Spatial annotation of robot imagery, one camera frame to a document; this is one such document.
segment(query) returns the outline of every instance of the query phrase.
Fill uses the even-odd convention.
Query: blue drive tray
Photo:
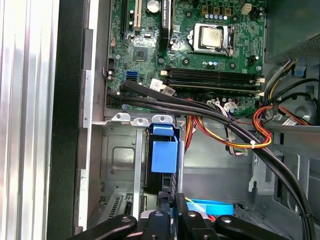
[[[234,206],[229,203],[221,201],[210,201],[191,199],[194,202],[187,202],[188,209],[190,211],[203,212],[208,215],[220,216],[220,215],[233,215]]]

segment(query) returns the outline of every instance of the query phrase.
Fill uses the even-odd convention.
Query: metal bracket
[[[147,128],[151,124],[173,125],[174,119],[172,116],[169,116],[169,115],[157,114],[157,115],[154,115],[152,117],[152,119],[138,117],[138,118],[135,118],[132,120],[129,113],[119,112],[107,121],[93,121],[92,124],[105,126],[111,122],[122,123],[122,124],[131,124],[133,127]]]
[[[270,181],[267,181],[267,165],[254,154],[252,161],[252,178],[249,182],[249,192],[253,191],[256,182],[258,195],[274,195],[275,193],[275,174],[270,171]]]

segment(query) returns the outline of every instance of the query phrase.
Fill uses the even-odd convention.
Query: motherboard
[[[113,0],[111,7],[109,91],[134,81],[175,97],[233,102],[237,115],[256,108],[265,1]]]

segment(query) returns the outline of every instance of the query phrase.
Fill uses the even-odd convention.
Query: cpu socket
[[[187,36],[194,53],[234,55],[235,26],[196,23]]]

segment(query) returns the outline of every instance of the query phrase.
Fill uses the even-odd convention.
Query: silver metal chassis
[[[59,0],[0,0],[0,239],[47,236]]]

